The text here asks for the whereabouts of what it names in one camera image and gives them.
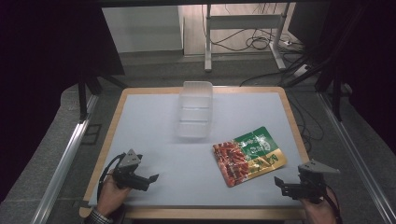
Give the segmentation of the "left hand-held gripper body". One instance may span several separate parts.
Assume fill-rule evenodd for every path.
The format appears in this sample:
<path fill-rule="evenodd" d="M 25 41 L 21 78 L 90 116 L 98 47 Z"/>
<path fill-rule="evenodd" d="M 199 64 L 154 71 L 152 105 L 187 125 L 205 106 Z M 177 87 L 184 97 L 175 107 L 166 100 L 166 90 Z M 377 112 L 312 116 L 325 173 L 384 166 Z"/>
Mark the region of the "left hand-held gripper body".
<path fill-rule="evenodd" d="M 148 190 L 150 180 L 134 173 L 141 159 L 142 156 L 137 155 L 132 149 L 120 159 L 112 174 L 119 189 Z"/>

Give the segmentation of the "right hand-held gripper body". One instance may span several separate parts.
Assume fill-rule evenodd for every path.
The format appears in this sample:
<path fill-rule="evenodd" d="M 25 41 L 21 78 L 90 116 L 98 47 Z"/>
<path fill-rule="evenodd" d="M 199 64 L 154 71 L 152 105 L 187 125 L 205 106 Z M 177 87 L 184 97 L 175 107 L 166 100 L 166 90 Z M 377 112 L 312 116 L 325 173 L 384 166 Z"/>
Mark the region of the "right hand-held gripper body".
<path fill-rule="evenodd" d="M 327 192 L 325 174 L 339 174 L 338 169 L 332 168 L 319 161 L 311 160 L 298 166 L 299 184 L 286 184 L 285 195 L 293 200 L 307 199 L 311 203 L 320 203 Z"/>

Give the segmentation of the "person's left hand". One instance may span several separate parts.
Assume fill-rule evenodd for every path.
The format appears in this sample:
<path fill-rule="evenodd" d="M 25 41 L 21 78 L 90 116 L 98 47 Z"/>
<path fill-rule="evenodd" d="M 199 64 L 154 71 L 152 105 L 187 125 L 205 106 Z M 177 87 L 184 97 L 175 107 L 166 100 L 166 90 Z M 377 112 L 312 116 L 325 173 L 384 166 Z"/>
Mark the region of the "person's left hand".
<path fill-rule="evenodd" d="M 130 188 L 120 189 L 113 175 L 107 175 L 103 182 L 96 210 L 102 216 L 110 217 L 123 204 L 130 192 Z"/>

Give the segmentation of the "person's right hand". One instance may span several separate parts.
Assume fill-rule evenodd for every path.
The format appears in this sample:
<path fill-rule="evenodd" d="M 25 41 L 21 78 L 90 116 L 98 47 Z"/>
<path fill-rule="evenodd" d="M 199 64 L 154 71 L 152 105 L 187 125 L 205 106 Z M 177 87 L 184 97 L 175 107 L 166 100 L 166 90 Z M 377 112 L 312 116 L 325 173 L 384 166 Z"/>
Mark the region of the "person's right hand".
<path fill-rule="evenodd" d="M 329 202 L 324 199 L 321 203 L 311 203 L 307 199 L 300 199 L 309 224 L 338 224 L 339 217 L 335 211 L 337 201 L 331 188 L 327 188 L 327 195 Z"/>

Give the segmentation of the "red and green snack packet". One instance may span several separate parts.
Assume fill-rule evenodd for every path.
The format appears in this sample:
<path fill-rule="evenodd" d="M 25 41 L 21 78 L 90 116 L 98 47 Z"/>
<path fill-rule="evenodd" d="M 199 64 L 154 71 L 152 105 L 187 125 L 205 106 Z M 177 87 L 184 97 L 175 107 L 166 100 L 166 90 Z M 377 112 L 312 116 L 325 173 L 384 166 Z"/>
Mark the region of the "red and green snack packet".
<path fill-rule="evenodd" d="M 270 173 L 288 162 L 263 126 L 230 141 L 215 144 L 212 148 L 229 188 Z"/>

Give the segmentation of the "checked shirt sleeve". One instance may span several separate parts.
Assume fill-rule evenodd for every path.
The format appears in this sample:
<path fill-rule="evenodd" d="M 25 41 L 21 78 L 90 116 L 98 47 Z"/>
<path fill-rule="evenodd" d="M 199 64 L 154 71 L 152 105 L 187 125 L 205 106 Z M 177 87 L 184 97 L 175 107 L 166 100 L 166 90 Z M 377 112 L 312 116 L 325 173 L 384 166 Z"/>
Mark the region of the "checked shirt sleeve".
<path fill-rule="evenodd" d="M 99 207 L 91 210 L 90 214 L 83 218 L 81 224 L 113 224 L 110 210 L 100 209 Z"/>

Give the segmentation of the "clear plastic container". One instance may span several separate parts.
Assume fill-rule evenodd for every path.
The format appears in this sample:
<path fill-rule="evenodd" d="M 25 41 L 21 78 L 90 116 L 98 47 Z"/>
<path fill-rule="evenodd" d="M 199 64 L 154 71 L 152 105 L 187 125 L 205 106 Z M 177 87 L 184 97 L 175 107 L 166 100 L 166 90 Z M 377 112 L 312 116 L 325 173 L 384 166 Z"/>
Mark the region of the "clear plastic container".
<path fill-rule="evenodd" d="M 213 85 L 208 81 L 185 81 L 178 96 L 177 135 L 205 138 L 213 115 Z"/>

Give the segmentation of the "black metal stand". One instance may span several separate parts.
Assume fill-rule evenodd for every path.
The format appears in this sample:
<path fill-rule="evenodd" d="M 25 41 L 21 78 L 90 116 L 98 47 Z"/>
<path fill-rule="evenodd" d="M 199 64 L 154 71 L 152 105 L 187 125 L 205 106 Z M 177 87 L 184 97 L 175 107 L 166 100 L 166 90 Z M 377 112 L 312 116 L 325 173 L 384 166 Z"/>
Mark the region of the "black metal stand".
<path fill-rule="evenodd" d="M 113 76 L 100 75 L 104 80 L 114 84 L 115 86 L 126 89 L 128 85 L 121 82 Z M 79 122 L 82 123 L 88 117 L 88 103 L 86 96 L 86 89 L 89 89 L 93 95 L 98 95 L 102 92 L 102 86 L 99 83 L 98 77 L 87 74 L 80 74 L 78 77 L 78 100 L 79 100 Z"/>
<path fill-rule="evenodd" d="M 315 89 L 318 92 L 325 92 L 330 85 L 332 85 L 332 113 L 335 115 L 338 121 L 342 120 L 340 113 L 340 103 L 342 93 L 342 74 L 339 71 L 339 57 L 341 55 L 340 49 L 334 49 L 329 57 L 323 62 L 317 64 L 307 72 L 303 73 L 299 77 L 282 84 L 283 88 L 291 88 L 303 80 L 312 77 L 313 75 L 320 73 L 320 76 L 315 84 Z"/>

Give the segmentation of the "white power strip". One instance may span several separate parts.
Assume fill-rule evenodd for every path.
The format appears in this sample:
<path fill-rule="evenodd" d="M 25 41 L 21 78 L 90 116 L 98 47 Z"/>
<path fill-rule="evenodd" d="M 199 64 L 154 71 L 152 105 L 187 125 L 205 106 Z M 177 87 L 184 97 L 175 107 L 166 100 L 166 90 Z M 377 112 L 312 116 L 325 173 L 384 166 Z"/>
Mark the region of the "white power strip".
<path fill-rule="evenodd" d="M 303 64 L 300 68 L 298 68 L 295 72 L 294 72 L 294 76 L 295 77 L 299 77 L 301 75 L 303 75 L 305 72 L 307 72 L 310 69 L 310 66 L 308 64 Z"/>

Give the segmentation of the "black curtain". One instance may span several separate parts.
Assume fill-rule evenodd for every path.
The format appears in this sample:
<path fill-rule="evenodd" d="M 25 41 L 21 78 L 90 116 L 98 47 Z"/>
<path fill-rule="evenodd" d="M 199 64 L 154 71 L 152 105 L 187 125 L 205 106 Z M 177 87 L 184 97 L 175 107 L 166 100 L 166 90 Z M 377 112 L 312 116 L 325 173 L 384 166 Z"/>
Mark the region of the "black curtain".
<path fill-rule="evenodd" d="M 0 0 L 0 203 L 46 134 L 62 93 L 122 72 L 99 6 Z"/>
<path fill-rule="evenodd" d="M 396 0 L 306 0 L 295 5 L 289 31 L 314 54 L 334 56 L 334 69 L 316 84 L 326 90 L 338 75 L 349 85 L 349 102 L 396 151 Z"/>

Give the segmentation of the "white cabinet panel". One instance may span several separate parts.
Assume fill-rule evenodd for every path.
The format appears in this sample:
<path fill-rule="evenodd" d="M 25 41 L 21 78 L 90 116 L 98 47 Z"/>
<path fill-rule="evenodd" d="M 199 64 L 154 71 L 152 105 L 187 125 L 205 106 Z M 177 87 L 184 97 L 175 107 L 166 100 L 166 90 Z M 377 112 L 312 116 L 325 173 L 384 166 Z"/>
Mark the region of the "white cabinet panel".
<path fill-rule="evenodd" d="M 178 6 L 107 7 L 102 11 L 119 53 L 183 49 Z"/>

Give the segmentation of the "aluminium rail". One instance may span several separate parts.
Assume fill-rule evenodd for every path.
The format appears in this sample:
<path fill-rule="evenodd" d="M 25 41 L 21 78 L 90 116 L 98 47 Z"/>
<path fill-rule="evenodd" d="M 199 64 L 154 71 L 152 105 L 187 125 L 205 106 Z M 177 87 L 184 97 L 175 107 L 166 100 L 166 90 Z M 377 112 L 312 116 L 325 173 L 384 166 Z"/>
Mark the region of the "aluminium rail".
<path fill-rule="evenodd" d="M 92 95 L 86 104 L 88 107 L 88 115 L 83 121 L 80 121 L 75 130 L 72 133 L 72 136 L 69 139 L 69 142 L 64 150 L 64 154 L 62 155 L 55 172 L 48 184 L 48 187 L 35 210 L 34 216 L 30 222 L 30 224 L 46 224 L 47 220 L 50 216 L 52 208 L 56 202 L 56 199 L 60 193 L 62 185 L 67 177 L 69 169 L 71 168 L 72 162 L 78 152 L 79 145 L 82 141 L 84 133 L 86 132 L 92 113 L 96 106 L 99 97 L 96 95 Z"/>
<path fill-rule="evenodd" d="M 346 149 L 346 153 L 348 154 L 348 157 L 359 174 L 364 187 L 366 187 L 368 190 L 368 193 L 372 198 L 372 201 L 374 202 L 380 216 L 384 220 L 385 224 L 396 224 L 396 212 L 391 207 L 389 199 L 379 184 L 376 182 L 374 176 L 369 170 L 369 167 L 363 160 L 355 143 L 347 132 L 344 123 L 340 121 L 332 112 L 331 101 L 324 93 L 318 93 L 318 98 L 321 101 L 328 117 L 330 118 L 337 134 L 339 135 L 339 138 Z"/>

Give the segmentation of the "white metal desk frame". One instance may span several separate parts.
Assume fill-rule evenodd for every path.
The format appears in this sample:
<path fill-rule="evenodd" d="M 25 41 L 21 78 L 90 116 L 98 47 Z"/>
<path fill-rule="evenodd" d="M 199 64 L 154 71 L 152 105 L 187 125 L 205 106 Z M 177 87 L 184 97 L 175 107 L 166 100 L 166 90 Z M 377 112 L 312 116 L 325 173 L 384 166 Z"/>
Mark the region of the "white metal desk frame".
<path fill-rule="evenodd" d="M 205 71 L 210 72 L 212 70 L 211 31 L 231 29 L 275 29 L 276 34 L 269 41 L 269 47 L 275 58 L 278 69 L 285 70 L 286 65 L 280 56 L 278 44 L 289 8 L 290 3 L 287 3 L 281 14 L 212 16 L 211 6 L 207 5 L 205 17 Z"/>

